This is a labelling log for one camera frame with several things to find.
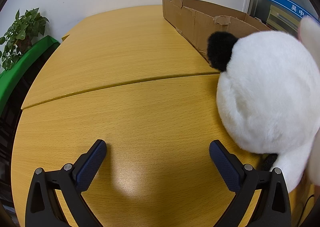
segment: green plant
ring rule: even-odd
[[[31,40],[40,34],[44,35],[45,25],[49,20],[38,13],[39,8],[26,11],[19,16],[9,27],[8,31],[0,38],[0,44],[6,45],[4,51],[0,51],[2,67],[7,71],[25,54],[31,47]]]

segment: yellow wooden desk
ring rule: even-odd
[[[126,20],[138,14],[140,21],[111,25],[124,14]],[[233,193],[210,159],[209,143],[220,139],[242,163],[259,161],[236,146],[220,121],[219,74],[163,19],[160,6],[111,11],[78,26],[45,64],[25,100],[12,154],[20,225],[25,226],[34,170],[73,163],[100,138],[109,144],[107,157],[83,197],[104,226],[213,226]],[[108,36],[95,41],[97,33]],[[97,56],[90,59],[92,47]],[[300,189],[290,196],[295,218],[309,184]],[[69,224],[77,226],[58,196]]]

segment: cardboard box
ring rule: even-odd
[[[270,30],[259,20],[238,10],[200,0],[162,0],[163,16],[208,61],[207,39],[227,31],[241,38]]]

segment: wire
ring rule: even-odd
[[[304,213],[304,210],[306,209],[307,204],[308,204],[309,200],[310,200],[312,197],[315,197],[315,195],[314,195],[314,194],[313,194],[313,195],[310,195],[310,196],[309,196],[309,198],[307,199],[307,201],[306,201],[306,203],[305,203],[305,205],[304,205],[304,207],[303,207],[303,209],[302,209],[302,213],[301,213],[301,215],[300,215],[300,218],[299,218],[299,221],[298,221],[298,223],[297,223],[296,227],[298,227],[298,226],[299,226],[300,221],[301,221],[302,216],[303,216],[303,213]]]

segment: textured blue pad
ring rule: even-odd
[[[106,154],[107,145],[104,141],[101,141],[76,176],[76,190],[79,193],[89,188]]]
[[[210,143],[209,153],[228,189],[237,193],[241,188],[240,175],[216,142]]]

